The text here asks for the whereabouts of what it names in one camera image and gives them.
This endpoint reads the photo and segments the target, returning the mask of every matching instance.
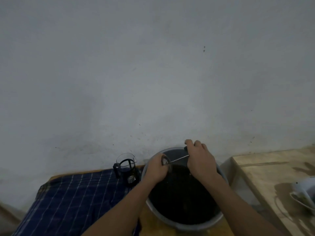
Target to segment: french press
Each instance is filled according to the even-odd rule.
[[[113,165],[116,178],[122,178],[127,187],[134,187],[140,180],[136,162],[134,155],[124,153],[117,158],[116,163]]]

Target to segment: bowl rim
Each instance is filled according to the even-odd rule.
[[[167,151],[170,150],[183,150],[183,147],[170,147],[167,149],[164,149],[162,151],[159,151],[158,153],[165,153]],[[144,175],[146,174],[147,168],[148,168],[148,163],[150,162],[150,160],[147,162],[147,164],[144,166],[143,171],[142,171],[142,175],[141,175],[141,180],[144,178]],[[222,176],[222,178],[227,182],[227,178],[225,176],[225,174],[223,173],[223,171],[220,169],[219,165],[216,163],[217,166],[217,170],[219,171],[220,175]],[[210,219],[207,222],[201,223],[201,224],[181,224],[181,223],[177,223],[175,221],[172,221],[168,218],[166,218],[165,216],[163,216],[159,211],[157,211],[157,209],[153,206],[152,202],[150,201],[149,197],[146,200],[147,206],[149,207],[149,209],[153,212],[153,214],[155,214],[156,217],[158,217],[160,220],[162,220],[162,222],[168,224],[169,226],[172,226],[174,228],[177,228],[179,230],[183,230],[183,231],[199,231],[199,230],[203,230],[206,228],[209,228],[213,225],[215,225],[217,222],[219,222],[219,220],[223,217],[222,212],[220,211],[215,217],[213,217],[212,219]]]

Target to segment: left hand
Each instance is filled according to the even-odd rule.
[[[161,158],[163,155],[163,153],[157,153],[152,157],[149,161],[144,180],[150,181],[152,184],[156,185],[165,178],[168,166],[162,166]]]

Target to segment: right hand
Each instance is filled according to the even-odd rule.
[[[185,141],[189,154],[187,167],[190,173],[201,183],[209,177],[215,177],[218,175],[216,170],[215,158],[208,151],[206,144],[202,144],[200,141],[187,139]]]

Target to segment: metal bowl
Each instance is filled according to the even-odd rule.
[[[179,157],[187,155],[187,153],[184,151],[183,147],[168,148],[168,149],[165,149],[163,151],[160,151],[160,153],[164,153],[165,155],[167,155],[167,157],[170,160],[175,160]],[[187,167],[187,160],[188,160],[188,158],[183,158],[179,161],[176,161],[174,164]],[[220,169],[218,164],[216,164],[216,165],[217,165],[217,171],[223,177],[223,179],[228,183],[226,176],[224,175],[224,173],[222,172],[222,170]],[[148,168],[148,163],[145,165],[145,167],[142,171],[141,179],[144,178],[144,175],[146,174],[147,168]],[[223,217],[222,212],[219,211],[218,214],[216,214],[212,219],[210,219],[207,222],[204,222],[201,224],[193,224],[193,225],[181,224],[181,223],[177,223],[177,222],[172,221],[172,220],[166,218],[165,216],[163,216],[153,206],[153,204],[151,203],[149,198],[147,199],[146,203],[147,203],[148,207],[150,208],[150,210],[153,212],[153,214],[155,214],[156,217],[158,217],[160,220],[162,220],[164,223],[168,224],[169,226],[172,226],[172,227],[179,229],[179,230],[182,230],[182,231],[199,231],[199,230],[210,228],[211,226],[215,225]]]

